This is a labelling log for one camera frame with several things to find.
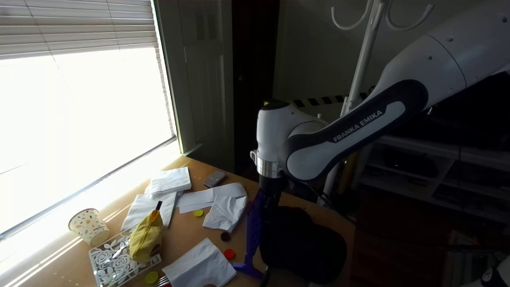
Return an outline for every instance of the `white wall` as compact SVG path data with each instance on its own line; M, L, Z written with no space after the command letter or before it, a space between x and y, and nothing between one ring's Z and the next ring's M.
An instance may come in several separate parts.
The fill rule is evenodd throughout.
M375 85L384 66L403 48L478 1L394 0L392 17L400 25L414 23L428 3L435 7L422 25L407 32L391 30L382 19L361 90L366 92ZM350 25L363 14L366 1L284 0L280 3L273 96L293 100L348 94L367 21L354 30L341 31L331 20L330 8L336 6L339 23ZM331 105L322 109L327 121L340 114L340 108Z

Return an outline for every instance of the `coat rack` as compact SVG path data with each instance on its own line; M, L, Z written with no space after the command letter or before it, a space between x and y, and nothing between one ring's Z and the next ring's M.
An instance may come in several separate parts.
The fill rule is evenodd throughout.
M400 26L396 24L391 18L390 11L392 2L393 0L368 0L367 5L365 7L365 12L361 16L361 18L356 23L350 26L344 26L339 24L335 18L335 7L334 6L331 7L331 19L333 20L335 26L343 31L349 31L358 27L363 22L363 20L365 20L367 15L370 14L367 23L367 28L365 30L365 36L363 38L363 44L361 45L360 56L358 57L358 63L356 65L356 70L354 71L354 77L352 79L349 97L344 100L340 117L350 112L357 104L361 102L360 98L361 84L363 82L363 78L365 77L367 65L370 60L370 55L372 54L372 48L374 46L377 31L379 29L379 24L381 22L383 15L385 15L386 23L391 29L395 31L409 31L422 24L423 21L427 19L432 9L434 8L434 5L428 4L427 7L425 8L425 11L423 11L421 17L418 20L416 20L416 22L409 26ZM331 194L331 189L333 187L335 177L338 174L338 167L339 164L335 165L335 167L333 167L333 169L327 175L323 192L328 196Z

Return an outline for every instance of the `cell phone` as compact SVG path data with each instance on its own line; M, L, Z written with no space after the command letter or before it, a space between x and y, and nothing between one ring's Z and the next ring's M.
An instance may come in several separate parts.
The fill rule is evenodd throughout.
M224 178L226 177L226 174L221 171L215 171L210 177L208 177L203 184L207 187L215 187L220 183Z

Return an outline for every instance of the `fork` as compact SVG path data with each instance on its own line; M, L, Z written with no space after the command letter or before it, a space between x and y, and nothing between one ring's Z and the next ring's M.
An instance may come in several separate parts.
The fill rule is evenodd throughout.
M168 277L166 277L166 276L161 277L158 280L157 285L156 285L156 287L163 287L163 286L166 286L166 287L171 287L172 286L170 284L170 280L168 280Z

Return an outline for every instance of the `white door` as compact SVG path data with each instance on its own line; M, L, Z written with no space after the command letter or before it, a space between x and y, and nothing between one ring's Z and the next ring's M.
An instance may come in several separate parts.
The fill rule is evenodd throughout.
M231 1L159 0L158 5L177 121L184 134L192 118L194 140L183 140L200 145L190 156L234 171Z

